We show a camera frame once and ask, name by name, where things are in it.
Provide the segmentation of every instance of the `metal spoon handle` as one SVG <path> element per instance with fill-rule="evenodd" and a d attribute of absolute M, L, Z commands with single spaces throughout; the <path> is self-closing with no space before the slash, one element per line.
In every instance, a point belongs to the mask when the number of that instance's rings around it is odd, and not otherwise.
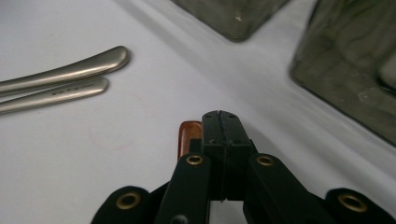
<path fill-rule="evenodd" d="M 108 80 L 104 77 L 90 78 L 52 90 L 5 101 L 0 103 L 0 114 L 94 96 L 105 92 L 107 86 Z"/>
<path fill-rule="evenodd" d="M 92 77 L 117 70 L 130 60 L 128 49 L 123 46 L 109 49 L 91 58 L 27 77 L 0 82 L 0 96 L 46 88 L 85 77 Z"/>

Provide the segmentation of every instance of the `orange object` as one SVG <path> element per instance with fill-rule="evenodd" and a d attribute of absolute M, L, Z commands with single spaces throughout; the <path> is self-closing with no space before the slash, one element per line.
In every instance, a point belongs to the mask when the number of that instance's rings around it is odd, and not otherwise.
<path fill-rule="evenodd" d="M 184 121 L 178 130 L 177 159 L 190 152 L 190 140 L 202 139 L 201 121 Z"/>

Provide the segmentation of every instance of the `stainless steel utensil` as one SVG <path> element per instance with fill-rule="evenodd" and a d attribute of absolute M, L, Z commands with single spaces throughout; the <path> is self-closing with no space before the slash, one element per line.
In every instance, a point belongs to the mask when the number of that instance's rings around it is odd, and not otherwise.
<path fill-rule="evenodd" d="M 128 49 L 118 46 L 77 63 L 27 77 L 2 81 L 0 82 L 0 96 L 54 85 L 62 85 L 62 87 L 0 103 L 0 114 L 59 104 L 103 93 L 107 89 L 108 80 L 104 77 L 94 76 L 120 69 L 129 61 Z"/>
<path fill-rule="evenodd" d="M 109 49 L 91 58 L 27 77 L 0 82 L 0 96 L 60 85 L 86 77 L 109 73 L 130 61 L 128 49 L 123 46 Z"/>
<path fill-rule="evenodd" d="M 108 80 L 104 77 L 89 78 L 59 88 L 0 103 L 0 114 L 94 96 L 105 92 L 107 86 Z"/>

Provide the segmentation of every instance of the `white countertop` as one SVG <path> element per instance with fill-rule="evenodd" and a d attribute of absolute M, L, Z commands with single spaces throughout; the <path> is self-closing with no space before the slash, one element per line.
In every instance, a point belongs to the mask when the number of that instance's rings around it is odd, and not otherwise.
<path fill-rule="evenodd" d="M 0 223 L 90 223 L 114 190 L 158 188 L 180 123 L 213 110 L 311 192 L 354 189 L 396 217 L 396 149 L 289 78 L 313 4 L 291 1 L 235 44 L 171 1 L 1 3 L 0 80 L 119 45 L 133 58 L 105 94 L 0 117 Z M 211 220 L 244 223 L 241 203 L 214 203 Z"/>

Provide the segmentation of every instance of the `metal grommet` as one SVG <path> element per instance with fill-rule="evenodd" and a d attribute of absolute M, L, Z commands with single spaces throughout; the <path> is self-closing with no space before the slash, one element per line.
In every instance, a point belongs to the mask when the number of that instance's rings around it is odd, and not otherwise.
<path fill-rule="evenodd" d="M 265 165 L 265 166 L 271 166 L 274 164 L 273 159 L 271 159 L 271 157 L 268 156 L 260 156 L 257 158 L 257 162 L 261 165 Z"/>
<path fill-rule="evenodd" d="M 140 194 L 134 191 L 122 194 L 116 201 L 117 207 L 121 210 L 134 208 L 139 203 L 140 203 Z"/>
<path fill-rule="evenodd" d="M 367 205 L 352 194 L 338 195 L 338 202 L 354 212 L 363 213 L 367 211 Z"/>
<path fill-rule="evenodd" d="M 187 158 L 187 163 L 190 165 L 198 165 L 201 164 L 204 161 L 204 158 L 201 156 L 189 156 Z"/>

